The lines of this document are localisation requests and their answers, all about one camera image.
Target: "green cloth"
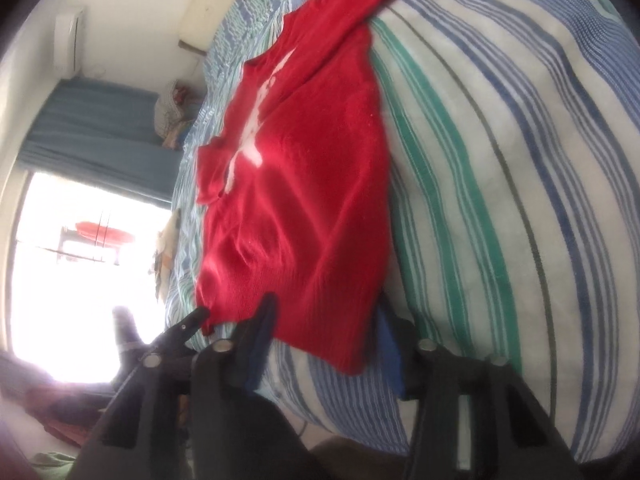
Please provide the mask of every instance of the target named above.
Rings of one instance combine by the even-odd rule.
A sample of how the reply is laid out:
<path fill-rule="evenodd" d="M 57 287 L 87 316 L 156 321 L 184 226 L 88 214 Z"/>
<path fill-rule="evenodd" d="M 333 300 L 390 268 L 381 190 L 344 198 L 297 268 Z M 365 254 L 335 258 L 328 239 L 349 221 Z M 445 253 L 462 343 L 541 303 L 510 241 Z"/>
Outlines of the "green cloth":
<path fill-rule="evenodd" d="M 65 480 L 75 460 L 62 453 L 38 453 L 31 465 L 42 480 Z"/>

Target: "bright window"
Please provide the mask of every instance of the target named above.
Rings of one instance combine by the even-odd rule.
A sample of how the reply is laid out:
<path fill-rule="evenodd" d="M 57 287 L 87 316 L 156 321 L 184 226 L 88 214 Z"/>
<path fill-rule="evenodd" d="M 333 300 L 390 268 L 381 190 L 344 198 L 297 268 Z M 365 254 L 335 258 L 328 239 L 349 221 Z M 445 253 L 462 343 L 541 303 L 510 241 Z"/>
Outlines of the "bright window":
<path fill-rule="evenodd" d="M 14 353 L 55 379 L 103 382 L 118 370 L 111 309 L 140 336 L 162 331 L 153 255 L 170 212 L 37 173 L 20 213 L 11 285 Z"/>

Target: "striped bedsheet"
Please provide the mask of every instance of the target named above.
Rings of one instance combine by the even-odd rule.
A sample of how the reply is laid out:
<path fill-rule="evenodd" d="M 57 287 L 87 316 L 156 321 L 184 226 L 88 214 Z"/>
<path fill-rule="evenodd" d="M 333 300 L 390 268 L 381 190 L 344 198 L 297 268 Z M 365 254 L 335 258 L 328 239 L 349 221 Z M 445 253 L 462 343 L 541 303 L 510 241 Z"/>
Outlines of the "striped bedsheet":
<path fill-rule="evenodd" d="M 196 147 L 220 132 L 242 62 L 304 1 L 237 0 L 214 38 L 174 194 L 168 324 L 194 308 Z M 508 357 L 578 460 L 620 449 L 640 420 L 638 45 L 607 0 L 398 0 L 370 27 L 393 160 L 393 306 L 458 354 Z M 261 392 L 406 453 L 416 405 L 379 361 L 346 377 L 274 341 Z"/>

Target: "dark red cloth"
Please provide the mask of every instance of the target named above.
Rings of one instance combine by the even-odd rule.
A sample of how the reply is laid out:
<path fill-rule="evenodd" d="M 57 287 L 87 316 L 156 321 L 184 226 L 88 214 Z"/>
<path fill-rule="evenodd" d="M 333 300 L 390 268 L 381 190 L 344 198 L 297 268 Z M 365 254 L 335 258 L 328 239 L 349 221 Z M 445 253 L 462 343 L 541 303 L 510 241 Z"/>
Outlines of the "dark red cloth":
<path fill-rule="evenodd" d="M 390 250 L 388 148 L 366 23 L 386 1 L 309 0 L 244 64 L 222 134 L 198 151 L 206 332 L 251 317 L 273 291 L 277 338 L 345 373 L 362 369 Z"/>

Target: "red sweater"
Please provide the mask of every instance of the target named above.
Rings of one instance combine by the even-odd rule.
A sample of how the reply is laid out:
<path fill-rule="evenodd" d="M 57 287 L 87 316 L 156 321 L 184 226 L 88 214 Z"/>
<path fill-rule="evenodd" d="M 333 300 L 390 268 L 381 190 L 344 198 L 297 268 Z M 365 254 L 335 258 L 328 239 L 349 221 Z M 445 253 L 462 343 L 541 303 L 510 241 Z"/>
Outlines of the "red sweater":
<path fill-rule="evenodd" d="M 386 1 L 308 0 L 244 64 L 221 135 L 198 150 L 207 333 L 251 317 L 272 291 L 277 338 L 345 373 L 362 369 L 390 250 L 366 23 Z"/>

